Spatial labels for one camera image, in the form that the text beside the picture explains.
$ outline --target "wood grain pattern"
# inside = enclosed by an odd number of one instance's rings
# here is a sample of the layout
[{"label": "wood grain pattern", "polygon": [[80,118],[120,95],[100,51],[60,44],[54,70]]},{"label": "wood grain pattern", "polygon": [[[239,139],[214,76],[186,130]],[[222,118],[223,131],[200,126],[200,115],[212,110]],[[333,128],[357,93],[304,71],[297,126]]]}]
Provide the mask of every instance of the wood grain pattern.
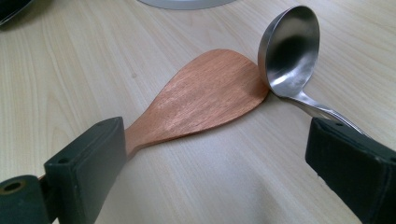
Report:
[{"label": "wood grain pattern", "polygon": [[227,49],[214,49],[184,66],[126,131],[129,158],[137,150],[237,119],[268,93],[258,66]]},{"label": "wood grain pattern", "polygon": [[[311,7],[320,51],[307,94],[396,148],[396,1],[237,0],[164,10],[136,0],[34,1],[0,28],[0,179],[43,163],[94,123],[130,126],[188,62],[257,62],[282,11]],[[304,161],[310,117],[269,94],[241,119],[139,151],[97,223],[360,223]]]}]

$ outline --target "ladle bowl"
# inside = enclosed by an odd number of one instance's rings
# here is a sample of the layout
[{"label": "ladle bowl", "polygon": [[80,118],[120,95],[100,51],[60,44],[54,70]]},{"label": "ladle bowl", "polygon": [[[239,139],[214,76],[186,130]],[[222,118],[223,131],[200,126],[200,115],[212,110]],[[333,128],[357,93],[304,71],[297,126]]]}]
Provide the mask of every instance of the ladle bowl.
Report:
[{"label": "ladle bowl", "polygon": [[304,93],[318,59],[319,40],[318,19],[309,7],[292,7],[277,16],[265,30],[259,47],[262,80],[276,96],[292,100],[309,115],[340,121],[368,136],[340,113]]}]

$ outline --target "wooden table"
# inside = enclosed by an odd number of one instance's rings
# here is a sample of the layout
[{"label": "wooden table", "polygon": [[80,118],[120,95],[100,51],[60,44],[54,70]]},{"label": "wooden table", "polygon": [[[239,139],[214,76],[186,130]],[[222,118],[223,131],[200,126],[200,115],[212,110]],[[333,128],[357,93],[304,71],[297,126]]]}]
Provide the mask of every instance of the wooden table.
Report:
[{"label": "wooden table", "polygon": [[[211,49],[257,62],[267,25],[307,5],[321,30],[307,94],[396,149],[396,2],[237,0],[174,11],[136,0],[37,0],[0,30],[0,180],[94,123],[128,127]],[[311,118],[270,94],[230,124],[140,151],[97,223],[359,223],[304,161]]]}]

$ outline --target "black clamp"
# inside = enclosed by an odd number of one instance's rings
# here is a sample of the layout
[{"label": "black clamp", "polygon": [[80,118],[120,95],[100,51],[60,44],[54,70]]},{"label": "black clamp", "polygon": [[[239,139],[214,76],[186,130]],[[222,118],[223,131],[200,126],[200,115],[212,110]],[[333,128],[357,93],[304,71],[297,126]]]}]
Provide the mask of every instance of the black clamp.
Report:
[{"label": "black clamp", "polygon": [[0,223],[94,223],[126,162],[122,118],[98,122],[49,159],[44,176],[0,184]]},{"label": "black clamp", "polygon": [[396,223],[396,152],[346,125],[313,118],[305,154],[362,223]]}]

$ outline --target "metal ladle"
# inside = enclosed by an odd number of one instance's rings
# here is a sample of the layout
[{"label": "metal ladle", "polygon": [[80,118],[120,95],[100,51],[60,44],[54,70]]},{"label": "metal ladle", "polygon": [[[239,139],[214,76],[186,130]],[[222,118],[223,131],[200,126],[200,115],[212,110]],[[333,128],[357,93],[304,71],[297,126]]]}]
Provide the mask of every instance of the metal ladle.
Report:
[{"label": "metal ladle", "polygon": [[309,115],[338,120],[368,136],[340,113],[303,92],[314,71],[319,40],[318,19],[309,7],[292,7],[277,16],[265,30],[259,47],[258,64],[264,83],[276,96],[292,100]]}]

